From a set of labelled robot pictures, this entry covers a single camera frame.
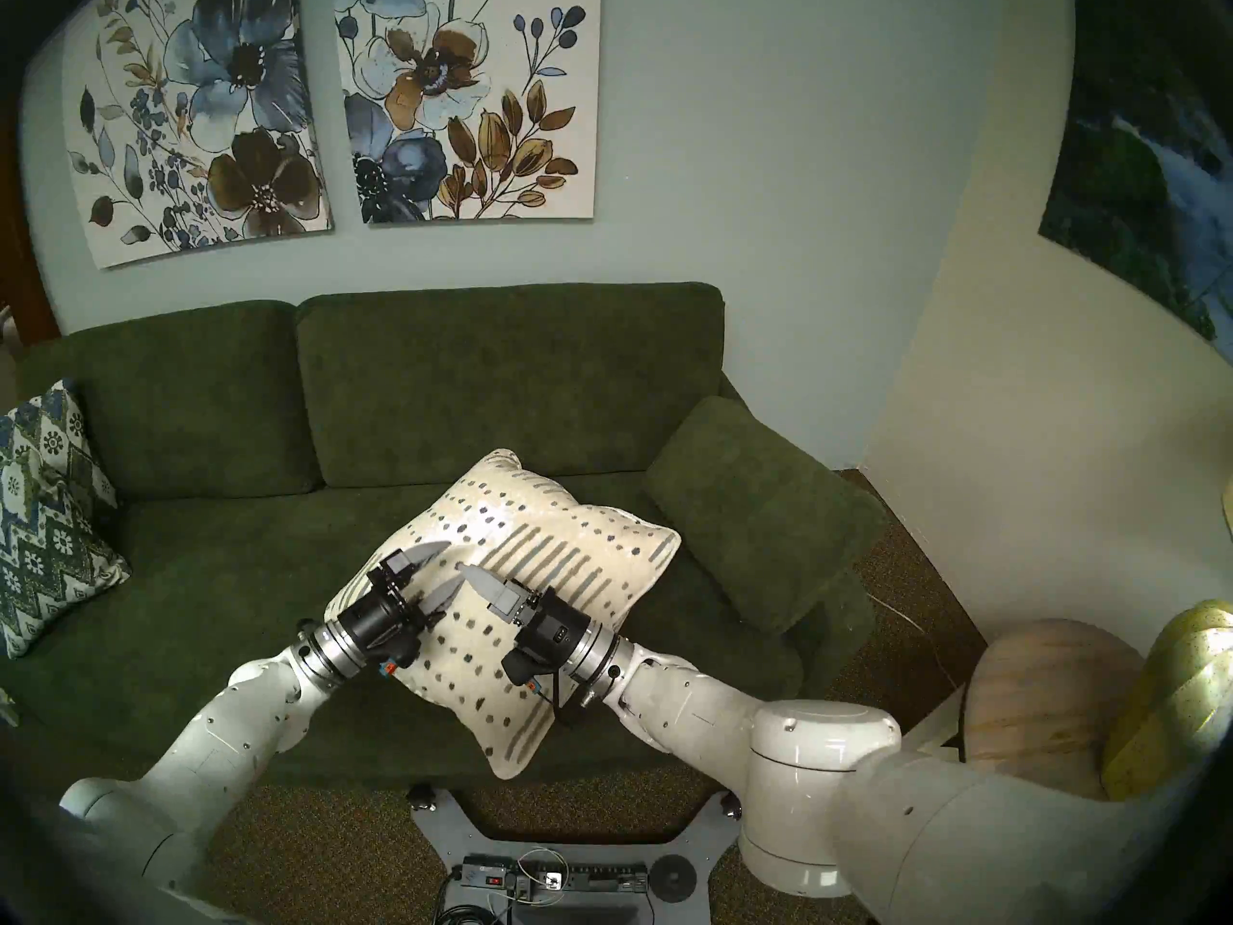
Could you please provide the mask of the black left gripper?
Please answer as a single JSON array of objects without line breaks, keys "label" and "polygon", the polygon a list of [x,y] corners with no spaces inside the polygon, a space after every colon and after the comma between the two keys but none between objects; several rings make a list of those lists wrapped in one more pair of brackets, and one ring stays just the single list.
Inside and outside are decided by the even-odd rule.
[{"label": "black left gripper", "polygon": [[454,575],[425,594],[403,591],[416,574],[448,551],[449,541],[399,549],[367,570],[367,591],[339,614],[339,645],[351,659],[417,659],[420,635],[450,608],[464,575]]}]

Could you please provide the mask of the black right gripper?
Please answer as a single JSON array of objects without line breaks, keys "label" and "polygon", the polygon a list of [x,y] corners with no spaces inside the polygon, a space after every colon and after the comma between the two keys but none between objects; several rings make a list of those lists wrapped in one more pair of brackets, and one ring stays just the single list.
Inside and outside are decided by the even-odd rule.
[{"label": "black right gripper", "polygon": [[514,580],[471,564],[460,566],[459,572],[501,622],[524,622],[525,606],[531,608],[510,649],[512,678],[559,673],[573,661],[572,656],[591,630],[592,619],[552,586],[525,601],[525,587]]}]

